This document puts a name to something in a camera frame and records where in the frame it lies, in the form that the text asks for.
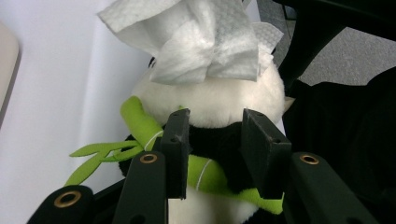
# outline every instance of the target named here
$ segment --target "crumpled tissue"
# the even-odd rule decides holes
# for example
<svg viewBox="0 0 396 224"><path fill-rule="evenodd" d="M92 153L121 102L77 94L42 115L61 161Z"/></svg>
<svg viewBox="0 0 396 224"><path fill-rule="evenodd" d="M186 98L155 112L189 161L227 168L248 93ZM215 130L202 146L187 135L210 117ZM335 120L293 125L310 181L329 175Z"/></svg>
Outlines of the crumpled tissue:
<svg viewBox="0 0 396 224"><path fill-rule="evenodd" d="M119 0L99 13L114 35L156 58L150 80L167 85L209 77L257 80L282 37L251 23L240 0Z"/></svg>

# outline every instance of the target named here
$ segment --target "green fabric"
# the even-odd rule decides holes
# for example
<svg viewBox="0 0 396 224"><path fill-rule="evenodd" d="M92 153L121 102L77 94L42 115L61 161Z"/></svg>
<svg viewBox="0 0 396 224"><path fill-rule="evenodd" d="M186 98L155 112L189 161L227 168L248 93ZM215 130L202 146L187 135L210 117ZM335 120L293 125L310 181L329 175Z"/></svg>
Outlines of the green fabric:
<svg viewBox="0 0 396 224"><path fill-rule="evenodd" d="M70 156L79 157L97 153L70 176L66 185L80 184L88 178L103 161L124 161L131 159L144 150L152 150L155 137L162 136L163 128L150 115L146 114L139 98L132 96L121 107L121 115L136 141L123 143L92 144L82 147ZM132 147L131 150L120 152L121 148ZM273 214L282 212L281 200L264 200L256 189L246 189L239 194L232 193L227 187L227 179L218 163L208 158L189 156L187 183L202 192L219 194L236 200L246 201L258 205Z"/></svg>

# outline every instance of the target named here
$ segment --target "chair leg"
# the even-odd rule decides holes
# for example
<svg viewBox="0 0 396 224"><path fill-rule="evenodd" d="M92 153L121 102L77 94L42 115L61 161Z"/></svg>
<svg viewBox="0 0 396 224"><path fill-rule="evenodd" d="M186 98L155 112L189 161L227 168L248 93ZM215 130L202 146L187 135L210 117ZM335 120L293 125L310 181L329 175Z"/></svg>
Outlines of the chair leg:
<svg viewBox="0 0 396 224"><path fill-rule="evenodd" d="M299 10L289 51L279 66L279 74L288 92L293 81L301 76L317 54L345 26L323 20L309 12Z"/></svg>

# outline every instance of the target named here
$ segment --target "white fur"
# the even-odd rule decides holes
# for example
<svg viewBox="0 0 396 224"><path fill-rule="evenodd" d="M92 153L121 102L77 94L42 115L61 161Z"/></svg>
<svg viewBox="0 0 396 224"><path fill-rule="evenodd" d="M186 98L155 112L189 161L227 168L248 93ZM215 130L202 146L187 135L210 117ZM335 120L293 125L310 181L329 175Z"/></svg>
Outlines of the white fur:
<svg viewBox="0 0 396 224"><path fill-rule="evenodd" d="M169 200L169 224L238 224L258 209L252 203L202 193L187 186L186 200Z"/></svg>
<svg viewBox="0 0 396 224"><path fill-rule="evenodd" d="M180 106L191 111L190 124L219 128L242 120L243 109L265 114L277 123L284 110L282 80L273 63L261 73L257 82L206 77L203 83L169 86L149 81L152 69L136 85L145 110L161 124Z"/></svg>

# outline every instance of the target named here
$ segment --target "carpeted floor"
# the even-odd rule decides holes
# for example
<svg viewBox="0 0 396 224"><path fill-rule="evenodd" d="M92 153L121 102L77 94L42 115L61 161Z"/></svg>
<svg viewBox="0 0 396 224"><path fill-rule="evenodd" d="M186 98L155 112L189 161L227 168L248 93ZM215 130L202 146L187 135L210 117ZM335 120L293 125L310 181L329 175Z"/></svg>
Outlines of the carpeted floor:
<svg viewBox="0 0 396 224"><path fill-rule="evenodd" d="M262 21L270 22L285 35L276 46L274 60L285 57L295 21L287 21L283 8L272 0L258 0ZM364 85L377 74L396 66L396 42L346 28L335 37L306 69L300 80L313 85L330 81Z"/></svg>

